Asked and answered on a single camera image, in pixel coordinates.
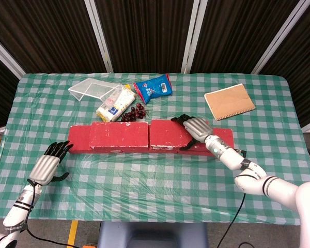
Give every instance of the green checkered tablecloth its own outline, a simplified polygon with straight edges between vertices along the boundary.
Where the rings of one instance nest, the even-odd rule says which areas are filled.
[[[99,100],[78,102],[68,88],[86,78],[133,83],[157,74],[27,74],[20,80],[0,146],[0,218],[5,217],[38,157],[64,141],[72,125],[100,121]],[[170,74],[173,96],[150,100],[151,119],[182,113],[231,128],[237,148],[277,175],[300,185],[310,181],[310,162],[286,80],[246,74]],[[215,121],[204,93],[244,84],[256,110]],[[31,218],[106,221],[228,222],[243,193],[221,162],[179,154],[67,154],[43,188]],[[265,196],[247,195],[238,222],[299,224],[298,215]]]

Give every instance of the blue snack bag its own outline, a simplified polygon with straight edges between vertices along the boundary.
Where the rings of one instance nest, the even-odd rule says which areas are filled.
[[[172,95],[172,86],[168,74],[156,77],[155,79],[134,83],[133,86],[142,101],[146,104],[152,98]]]

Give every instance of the gray base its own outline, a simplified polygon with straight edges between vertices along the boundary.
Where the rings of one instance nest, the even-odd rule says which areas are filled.
[[[208,248],[206,223],[102,222],[98,248]]]

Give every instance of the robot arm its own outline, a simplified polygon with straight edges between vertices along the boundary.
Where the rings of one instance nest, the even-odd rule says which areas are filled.
[[[212,128],[201,118],[186,118],[182,123],[191,136],[202,143],[229,169],[242,170],[234,179],[237,187],[246,194],[265,195],[297,211],[301,219],[300,248],[310,248],[310,182],[296,186],[266,172],[254,162],[245,159],[212,135]]]
[[[42,187],[54,181],[64,180],[69,173],[55,177],[55,172],[61,160],[73,145],[69,141],[51,144],[42,155],[30,173],[27,185],[13,207],[10,209],[3,225],[7,235],[0,234],[0,248],[14,248],[20,232],[27,229],[29,213],[38,201]]]

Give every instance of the brown notebook cover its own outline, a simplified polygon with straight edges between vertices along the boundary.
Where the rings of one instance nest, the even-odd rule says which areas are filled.
[[[216,120],[242,114],[256,108],[243,84],[206,93],[205,99]]]

